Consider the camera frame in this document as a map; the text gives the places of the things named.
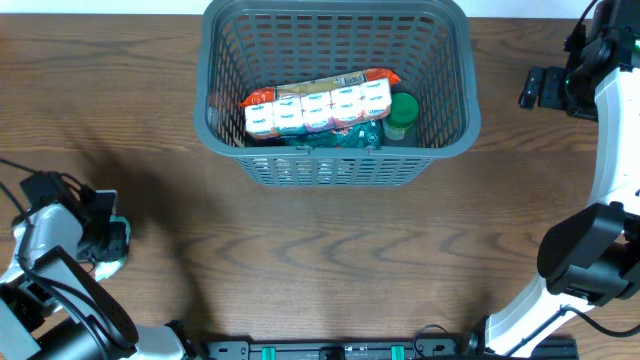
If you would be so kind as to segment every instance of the gray plastic basket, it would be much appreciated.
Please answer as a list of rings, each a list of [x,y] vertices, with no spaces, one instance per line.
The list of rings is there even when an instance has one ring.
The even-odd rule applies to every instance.
[[[403,185],[478,137],[470,27],[451,0],[214,0],[203,22],[196,132],[258,183]],[[419,147],[244,146],[238,103],[256,88],[372,67],[418,99]]]

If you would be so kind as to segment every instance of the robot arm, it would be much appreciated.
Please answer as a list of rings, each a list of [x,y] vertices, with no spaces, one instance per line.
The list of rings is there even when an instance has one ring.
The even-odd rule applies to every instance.
[[[96,280],[102,280],[117,272],[126,261],[129,224],[115,216],[118,202],[115,191],[93,191],[83,184],[78,184],[78,188],[65,182],[65,176],[70,177],[39,171],[20,183],[32,204],[29,219],[38,225],[33,228],[22,255],[32,266],[47,251],[60,246],[78,262],[94,263]],[[12,229],[16,240],[14,257],[0,277],[0,284],[11,283],[23,273],[17,255],[26,229],[27,222],[16,219]]]
[[[571,55],[566,69],[534,68],[529,73],[520,100],[523,108],[532,109],[532,100],[540,96],[540,106],[566,110],[571,116],[594,120],[597,111],[594,184],[588,208],[545,236],[539,273],[532,282],[504,310],[481,323],[476,333],[480,352],[529,357],[538,343],[575,316],[563,309],[584,313],[638,290],[640,252],[632,243],[640,236],[637,15],[638,2],[601,2],[591,39],[579,25],[567,40]],[[627,244],[615,243],[621,234]]]

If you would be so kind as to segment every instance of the orange packaging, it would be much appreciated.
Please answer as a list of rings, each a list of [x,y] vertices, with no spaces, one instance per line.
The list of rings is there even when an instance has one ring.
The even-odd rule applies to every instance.
[[[380,79],[388,79],[389,85],[391,86],[400,82],[400,77],[393,71],[383,68],[372,68],[297,84],[270,86],[257,89],[242,103],[240,103],[240,105],[242,107],[247,107],[280,99],[302,97],[309,94],[331,91],[344,86],[359,85],[367,81]]]

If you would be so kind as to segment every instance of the packaged snack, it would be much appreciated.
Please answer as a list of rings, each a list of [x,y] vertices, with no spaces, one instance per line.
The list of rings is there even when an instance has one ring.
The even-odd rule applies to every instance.
[[[278,99],[302,97],[323,91],[331,91],[345,86],[360,85],[368,81],[387,79],[391,86],[400,81],[400,77],[393,71],[383,68],[372,68],[349,74],[328,77],[324,79],[306,81],[297,84],[270,86],[257,89],[240,103],[241,106],[258,105]]]
[[[246,131],[254,139],[279,136],[273,122],[273,103],[247,106],[244,109]]]
[[[280,135],[306,134],[300,99],[276,100],[273,103],[273,122]]]
[[[387,79],[360,85],[365,120],[381,120],[391,113],[391,89]]]
[[[331,115],[337,128],[353,126],[364,119],[360,86],[331,91]]]
[[[306,95],[300,98],[300,102],[307,132],[314,133],[335,127],[331,114],[331,94],[328,91]]]

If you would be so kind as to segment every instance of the green connector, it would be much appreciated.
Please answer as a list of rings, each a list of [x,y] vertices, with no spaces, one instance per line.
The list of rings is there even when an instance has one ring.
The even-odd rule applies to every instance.
[[[391,360],[404,360],[404,346],[391,347]]]
[[[276,348],[262,348],[262,360],[276,360]]]

